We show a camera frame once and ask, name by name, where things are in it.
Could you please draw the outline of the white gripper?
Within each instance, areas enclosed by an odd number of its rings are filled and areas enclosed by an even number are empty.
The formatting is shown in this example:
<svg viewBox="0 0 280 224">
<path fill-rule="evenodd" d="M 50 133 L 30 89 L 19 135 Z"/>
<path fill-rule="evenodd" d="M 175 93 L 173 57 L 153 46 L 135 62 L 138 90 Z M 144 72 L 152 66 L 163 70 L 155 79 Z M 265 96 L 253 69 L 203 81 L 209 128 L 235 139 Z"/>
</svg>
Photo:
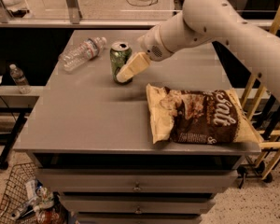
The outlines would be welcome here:
<svg viewBox="0 0 280 224">
<path fill-rule="evenodd" d="M 116 74 L 119 83 L 124 83 L 150 66 L 150 59 L 163 61 L 173 55 L 162 43 L 160 26 L 155 26 L 138 38 L 143 52 L 136 52 Z"/>
</svg>

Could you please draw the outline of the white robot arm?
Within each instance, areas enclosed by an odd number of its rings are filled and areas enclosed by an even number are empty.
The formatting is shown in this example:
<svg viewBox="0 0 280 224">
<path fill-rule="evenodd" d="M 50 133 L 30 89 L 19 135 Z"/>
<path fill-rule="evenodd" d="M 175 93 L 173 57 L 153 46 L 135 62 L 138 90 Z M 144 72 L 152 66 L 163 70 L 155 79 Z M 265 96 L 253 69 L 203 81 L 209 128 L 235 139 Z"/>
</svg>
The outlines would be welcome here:
<svg viewBox="0 0 280 224">
<path fill-rule="evenodd" d="M 142 50 L 116 78 L 123 83 L 152 61 L 211 41 L 227 48 L 280 103 L 280 37 L 244 20 L 228 0 L 185 0 L 181 12 L 139 38 Z"/>
</svg>

